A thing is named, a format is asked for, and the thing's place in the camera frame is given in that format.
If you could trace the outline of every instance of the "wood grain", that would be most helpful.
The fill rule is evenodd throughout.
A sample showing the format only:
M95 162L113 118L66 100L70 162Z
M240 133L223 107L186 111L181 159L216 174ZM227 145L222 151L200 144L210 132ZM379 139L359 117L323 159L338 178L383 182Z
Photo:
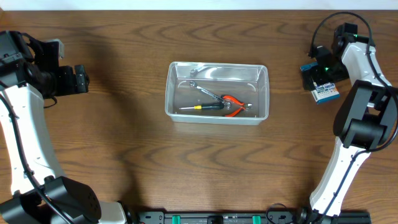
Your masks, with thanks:
M398 85L398 12L359 12L371 24L377 59ZM86 95L45 110L57 157L68 176L100 200L168 211L297 207L319 183L334 146L342 97L316 105L299 67L312 32L330 11L5 12L1 29L65 44L63 65L85 65ZM330 45L331 19L317 42ZM269 117L259 126L173 123L164 111L173 61L248 63L269 71ZM397 223L398 147L374 153L358 172L344 209L368 210L374 223ZM10 199L4 138L0 201Z

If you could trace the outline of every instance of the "black cable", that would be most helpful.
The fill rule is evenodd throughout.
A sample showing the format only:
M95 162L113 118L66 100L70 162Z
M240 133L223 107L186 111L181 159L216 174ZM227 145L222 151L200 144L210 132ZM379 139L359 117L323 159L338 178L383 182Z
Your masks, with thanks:
M58 103L58 100L56 99L55 96L51 97L51 99L54 101L54 103L51 104L50 106L44 106L44 109L50 108L52 106L55 106Z
M314 43L314 40L315 40L315 36L316 36L316 34L317 34L317 32L318 32L318 29L319 29L319 28L325 23L325 21L327 21L329 18L331 18L331 17L333 17L333 16L337 16L337 15L339 15L339 14L348 14L348 15L355 16L355 17L361 19L362 22L365 23L365 25L366 25L366 27L368 28L368 31L369 31L369 40L368 40L368 44L366 45L366 55L367 55L369 64L370 64L370 66L371 66L371 68L372 68L373 73L375 74L376 79L377 79L381 84L383 84L384 87L387 89L387 91L391 94L391 97L392 97L392 99L394 100L394 102L395 102L395 104L396 104L396 109L397 109L397 112L398 112L398 99L397 99L396 93L395 93L394 90L391 89L391 87L390 87L389 85L387 85L387 83L385 83L385 81L383 81L383 80L381 79L381 77L380 77L381 74L380 74L380 73L377 73L376 68L375 68L375 66L374 66L374 64L373 64L372 58L371 58L370 46L371 46L371 44L373 44L373 38L372 38L372 30L371 30L371 27L370 27L370 25L368 24L368 22L366 22L366 20L365 20L364 18L362 18L360 15L355 14L355 13L353 13L353 12L336 12L336 13L333 13L332 15L326 17L326 18L319 24L319 26L317 27L317 29L315 30L315 32L314 32L314 34L313 34L313 36L312 36L310 52L308 53L309 56L312 57L312 53L313 53L313 43ZM322 215L321 219L319 219L319 221L314 222L314 223L321 223L322 220L324 219L324 217L326 216L326 214L328 213L329 209L330 209L331 206L333 205L333 202L334 202L335 199L337 198L337 195L339 194L341 188L343 187L343 184L344 184L344 182L345 182L345 180L346 180L346 178L347 178L347 176L348 176L348 174L349 174L349 172L350 172L350 170L351 170L351 168L352 168L352 166L353 166L353 164L354 164L356 158L358 158L359 155L364 154L364 153L377 152L377 151L381 151L381 150L385 149L387 146L389 146L389 145L393 142L393 140L395 140L395 138L396 138L396 136L397 136L397 133L398 133L398 125L396 125L396 128L395 128L395 130L393 131L392 136L389 138L389 140L386 141L382 146L377 147L377 148L375 148L375 149L367 149L367 150L364 150L364 151L361 151L361 152L357 152L354 156L352 156L351 161L350 161L350 163L349 163L349 166L348 166L348 168L347 168L347 171L345 172L345 174L344 174L344 176L343 176L343 178L342 178L342 180L341 180L341 182L340 182L340 184L339 184L339 186L338 186L336 192L333 194L332 200L330 201L330 203L328 204L327 208L326 208L325 211L323 212L323 215Z
M65 215L65 213L54 203L52 203L47 196L43 193L43 191L39 188L35 178L33 177L32 171L30 171L29 166L27 164L24 150L21 144L21 137L19 135L19 129L17 124L17 116L15 115L14 111L12 110L10 104L7 100L0 95L0 100L4 103L4 106L7 108L9 117L11 119L12 127L14 129L15 140L17 143L19 159L21 160L22 168L24 169L24 175L29 179L29 182L32 184L33 188L37 192L37 194L42 198L42 200L49 205L49 207L57 213L67 224L73 224L73 222Z
M292 215L292 218L294 217L293 213L292 213L291 211L289 211L289 209L287 209L287 207L286 207L284 204L282 204L282 203L274 203L274 204L272 204L272 205L267 209L267 211L266 211L266 218L267 218L267 220L268 220L271 224L276 224L276 223L274 223L274 222L269 218L268 213L269 213L269 210L272 209L273 207L275 207L276 205L279 205L279 206L282 206L282 207L286 208L286 210Z
M2 81L0 81L0 85L1 85L4 89L8 88L8 86L7 86L6 84L4 84L4 82L2 82Z

